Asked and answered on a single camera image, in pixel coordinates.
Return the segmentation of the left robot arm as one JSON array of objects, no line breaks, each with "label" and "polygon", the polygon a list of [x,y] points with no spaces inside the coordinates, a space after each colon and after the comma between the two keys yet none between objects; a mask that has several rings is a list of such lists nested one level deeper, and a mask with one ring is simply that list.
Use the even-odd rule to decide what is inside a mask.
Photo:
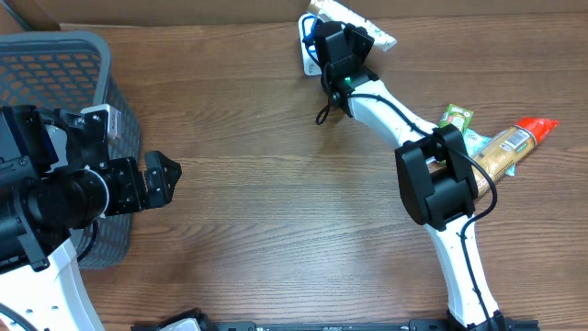
[{"label": "left robot arm", "polygon": [[11,330],[100,330],[78,266],[108,216],[162,208],[180,164],[159,151],[113,159],[120,112],[1,108],[1,319]]}]

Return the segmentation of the green snack packet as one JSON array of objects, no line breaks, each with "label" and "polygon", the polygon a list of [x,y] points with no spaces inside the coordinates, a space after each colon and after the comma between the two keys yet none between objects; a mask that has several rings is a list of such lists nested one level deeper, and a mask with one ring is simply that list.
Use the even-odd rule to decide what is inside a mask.
[{"label": "green snack packet", "polygon": [[449,104],[439,122],[439,127],[453,125],[459,129],[461,133],[465,133],[472,118],[473,112],[471,110],[455,104]]}]

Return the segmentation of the white tube with gold cap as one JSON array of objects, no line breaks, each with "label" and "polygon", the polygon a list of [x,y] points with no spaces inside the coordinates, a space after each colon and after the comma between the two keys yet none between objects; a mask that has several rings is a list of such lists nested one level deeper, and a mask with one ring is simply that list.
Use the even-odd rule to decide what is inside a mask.
[{"label": "white tube with gold cap", "polygon": [[388,51],[397,43],[386,31],[335,0],[310,0],[307,12],[322,22],[340,21],[366,29],[367,34],[375,40],[374,45],[383,51]]}]

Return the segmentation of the teal packet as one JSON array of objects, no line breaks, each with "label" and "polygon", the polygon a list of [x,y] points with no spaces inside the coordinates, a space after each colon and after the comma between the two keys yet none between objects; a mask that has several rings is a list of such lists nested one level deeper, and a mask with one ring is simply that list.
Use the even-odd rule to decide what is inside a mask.
[{"label": "teal packet", "polygon": [[470,157],[473,157],[475,153],[481,151],[492,141],[491,137],[480,135],[472,129],[466,129],[463,133],[463,139]]}]

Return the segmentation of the orange spaghetti packet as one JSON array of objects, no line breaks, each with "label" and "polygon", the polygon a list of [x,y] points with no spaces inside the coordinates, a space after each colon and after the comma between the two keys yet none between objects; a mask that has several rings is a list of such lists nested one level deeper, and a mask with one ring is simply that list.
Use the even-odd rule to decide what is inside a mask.
[{"label": "orange spaghetti packet", "polygon": [[474,152],[471,158],[496,183],[558,125],[557,120],[547,118],[522,118],[515,125],[494,136]]}]

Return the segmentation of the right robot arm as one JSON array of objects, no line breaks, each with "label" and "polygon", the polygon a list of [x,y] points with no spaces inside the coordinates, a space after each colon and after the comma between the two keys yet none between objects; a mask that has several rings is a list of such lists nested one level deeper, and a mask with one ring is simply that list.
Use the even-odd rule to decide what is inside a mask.
[{"label": "right robot arm", "polygon": [[322,70],[327,105],[375,131],[394,150],[401,202],[429,233],[446,281],[451,330],[505,330],[508,327],[485,279],[475,237],[479,196],[474,173],[481,166],[467,153],[459,129],[439,128],[395,99],[365,64],[374,39],[363,27],[317,21],[309,43]]}]

